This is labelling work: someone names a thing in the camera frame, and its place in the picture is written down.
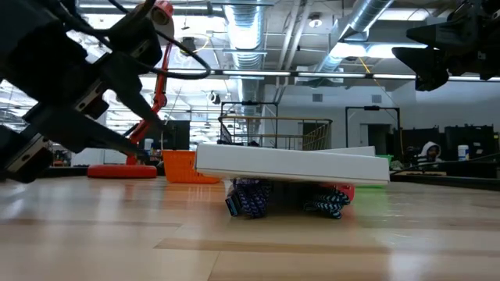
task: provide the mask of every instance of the orange bin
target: orange bin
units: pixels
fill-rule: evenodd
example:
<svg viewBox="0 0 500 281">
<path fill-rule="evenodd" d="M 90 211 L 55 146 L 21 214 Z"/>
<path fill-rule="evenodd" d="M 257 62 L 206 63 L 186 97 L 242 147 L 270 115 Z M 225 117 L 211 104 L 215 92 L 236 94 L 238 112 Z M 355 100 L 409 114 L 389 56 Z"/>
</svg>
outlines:
<svg viewBox="0 0 500 281">
<path fill-rule="evenodd" d="M 195 171 L 194 151 L 162 151 L 166 180 L 171 183 L 218 183 L 219 178 L 203 176 Z"/>
</svg>

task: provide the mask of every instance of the blue braided rope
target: blue braided rope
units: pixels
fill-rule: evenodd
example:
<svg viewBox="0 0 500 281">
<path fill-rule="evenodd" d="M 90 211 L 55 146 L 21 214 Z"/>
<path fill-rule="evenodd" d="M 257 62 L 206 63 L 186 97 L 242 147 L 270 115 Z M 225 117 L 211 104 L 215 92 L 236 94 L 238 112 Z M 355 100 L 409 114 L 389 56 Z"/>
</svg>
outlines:
<svg viewBox="0 0 500 281">
<path fill-rule="evenodd" d="M 312 200 L 304 203 L 304 210 L 321 211 L 334 219 L 340 219 L 342 217 L 340 210 L 345 205 L 351 204 L 349 197 L 335 189 L 325 188 L 322 191 L 324 194 L 314 194 Z"/>
<path fill-rule="evenodd" d="M 254 219 L 262 218 L 266 215 L 270 192 L 267 190 L 267 185 L 264 182 L 242 179 L 234 180 L 233 185 L 246 215 Z"/>
</svg>

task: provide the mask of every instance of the pipe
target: pipe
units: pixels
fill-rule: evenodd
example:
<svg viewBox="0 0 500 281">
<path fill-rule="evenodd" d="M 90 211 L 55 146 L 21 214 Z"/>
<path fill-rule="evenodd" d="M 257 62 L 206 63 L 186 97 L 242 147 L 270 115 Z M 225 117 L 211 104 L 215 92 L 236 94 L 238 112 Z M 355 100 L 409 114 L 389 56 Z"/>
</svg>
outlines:
<svg viewBox="0 0 500 281">
<path fill-rule="evenodd" d="M 263 68 L 264 12 L 265 8 L 255 5 L 228 5 L 223 10 L 227 18 L 227 30 L 231 47 L 242 51 L 257 53 L 232 53 L 234 66 L 238 70 L 256 70 Z M 241 101 L 261 101 L 259 95 L 260 81 L 241 79 L 238 82 L 238 93 Z M 253 108 L 244 107 L 245 115 L 253 115 Z"/>
<path fill-rule="evenodd" d="M 313 0 L 306 0 L 304 11 L 302 12 L 302 18 L 300 20 L 300 23 L 298 24 L 298 29 L 294 36 L 294 42 L 291 45 L 290 54 L 288 55 L 287 58 L 287 64 L 284 66 L 285 70 L 290 69 L 291 62 L 294 60 L 295 52 L 297 51 L 297 46 L 302 36 L 302 31 L 304 31 L 305 23 L 307 23 L 307 19 L 309 18 L 309 11 L 311 10 L 311 5 L 313 5 Z"/>
<path fill-rule="evenodd" d="M 348 32 L 363 33 L 367 32 L 384 11 L 392 4 L 394 0 L 358 0 L 352 8 L 352 12 L 347 16 L 337 20 L 330 33 L 332 39 L 332 49 L 325 56 L 323 61 L 316 67 L 315 72 L 333 72 L 344 58 L 336 57 L 332 51 L 342 37 Z"/>
<path fill-rule="evenodd" d="M 300 6 L 300 1 L 301 0 L 294 0 L 294 5 L 291 8 L 290 23 L 288 24 L 287 32 L 285 33 L 283 48 L 281 49 L 280 59 L 278 60 L 278 65 L 276 70 L 281 70 L 281 68 L 283 67 L 284 57 L 287 54 L 288 45 L 290 44 L 291 40 L 291 33 L 294 31 L 295 21 L 297 19 L 298 7 Z"/>
<path fill-rule="evenodd" d="M 125 5 L 127 9 L 133 9 L 135 5 Z M 82 14 L 104 14 L 104 15 L 123 15 L 121 11 L 113 5 L 107 4 L 80 4 L 78 11 Z M 174 16 L 207 16 L 225 18 L 222 6 L 207 5 L 174 5 Z"/>
</svg>

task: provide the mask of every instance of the floor board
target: floor board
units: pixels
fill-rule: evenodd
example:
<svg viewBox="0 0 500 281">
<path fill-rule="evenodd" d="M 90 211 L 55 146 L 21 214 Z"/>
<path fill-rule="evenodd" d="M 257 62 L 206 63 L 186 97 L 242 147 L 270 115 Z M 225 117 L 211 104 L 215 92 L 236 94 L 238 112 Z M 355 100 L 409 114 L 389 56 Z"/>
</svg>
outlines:
<svg viewBox="0 0 500 281">
<path fill-rule="evenodd" d="M 0 183 L 2 280 L 499 280 L 500 193 L 392 183 L 341 220 L 231 218 L 220 185 Z"/>
</svg>

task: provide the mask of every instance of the white cardboard box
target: white cardboard box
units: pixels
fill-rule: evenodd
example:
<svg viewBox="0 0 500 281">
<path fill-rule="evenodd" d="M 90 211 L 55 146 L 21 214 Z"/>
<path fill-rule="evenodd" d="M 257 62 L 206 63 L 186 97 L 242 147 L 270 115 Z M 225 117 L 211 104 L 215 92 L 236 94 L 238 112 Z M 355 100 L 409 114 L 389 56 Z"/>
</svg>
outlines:
<svg viewBox="0 0 500 281">
<path fill-rule="evenodd" d="M 288 151 L 233 145 L 200 144 L 195 168 L 206 175 L 384 185 L 385 158 L 320 151 Z"/>
<path fill-rule="evenodd" d="M 326 149 L 316 152 L 326 152 L 326 153 L 337 153 L 345 155 L 364 155 L 364 156 L 375 156 L 375 147 L 359 147 L 359 148 L 335 148 Z"/>
</svg>

